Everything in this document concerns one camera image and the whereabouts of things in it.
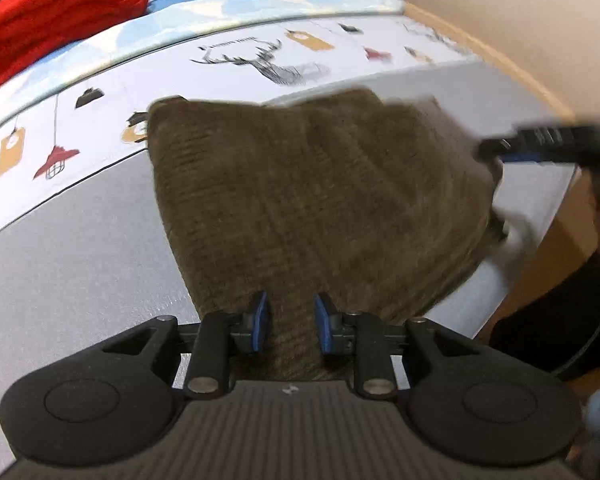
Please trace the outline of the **olive corduroy pants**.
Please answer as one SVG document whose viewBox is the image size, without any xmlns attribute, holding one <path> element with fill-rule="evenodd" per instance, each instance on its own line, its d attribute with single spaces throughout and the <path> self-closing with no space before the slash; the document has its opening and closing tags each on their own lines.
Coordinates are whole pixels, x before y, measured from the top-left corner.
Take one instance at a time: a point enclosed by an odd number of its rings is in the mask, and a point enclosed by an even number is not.
<svg viewBox="0 0 600 480">
<path fill-rule="evenodd" d="M 240 376 L 332 376 L 313 298 L 401 324 L 466 281 L 504 240 L 501 169 L 434 98 L 354 88 L 283 106 L 149 107 L 166 237 L 200 315 L 271 303 L 265 349 Z"/>
</svg>

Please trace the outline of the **printed white grey bedsheet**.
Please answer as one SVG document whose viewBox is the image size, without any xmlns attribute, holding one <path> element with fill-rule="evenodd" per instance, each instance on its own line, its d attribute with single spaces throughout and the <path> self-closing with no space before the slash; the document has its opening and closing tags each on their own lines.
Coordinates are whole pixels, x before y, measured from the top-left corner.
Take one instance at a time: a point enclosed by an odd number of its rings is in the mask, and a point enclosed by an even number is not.
<svg viewBox="0 0 600 480">
<path fill-rule="evenodd" d="M 196 318 L 144 144 L 155 100 L 283 104 L 365 86 L 433 96 L 478 136 L 554 115 L 478 54 L 406 15 L 321 16 L 172 44 L 83 79 L 0 127 L 0 400 L 19 377 L 160 314 Z M 12 452 L 0 429 L 0 472 Z"/>
</svg>

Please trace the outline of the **person in dark clothes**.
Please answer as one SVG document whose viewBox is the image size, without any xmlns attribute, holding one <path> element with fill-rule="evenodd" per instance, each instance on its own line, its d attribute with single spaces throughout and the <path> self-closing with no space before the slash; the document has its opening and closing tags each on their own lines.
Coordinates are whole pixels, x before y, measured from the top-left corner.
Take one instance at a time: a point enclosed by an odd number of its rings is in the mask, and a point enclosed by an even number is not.
<svg viewBox="0 0 600 480">
<path fill-rule="evenodd" d="M 560 284 L 495 323 L 489 346 L 562 380 L 573 382 L 600 369 L 600 172 L 591 174 L 597 248 Z M 584 411 L 588 440 L 576 466 L 600 479 L 600 388 Z"/>
</svg>

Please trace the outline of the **red pillow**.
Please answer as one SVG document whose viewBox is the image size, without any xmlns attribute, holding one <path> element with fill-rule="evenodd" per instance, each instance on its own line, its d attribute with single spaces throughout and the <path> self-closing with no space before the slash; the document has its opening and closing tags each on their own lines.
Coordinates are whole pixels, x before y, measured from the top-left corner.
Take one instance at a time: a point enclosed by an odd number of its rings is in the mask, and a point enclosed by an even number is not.
<svg viewBox="0 0 600 480">
<path fill-rule="evenodd" d="M 138 18 L 148 0 L 0 0 L 0 86 L 72 42 Z"/>
</svg>

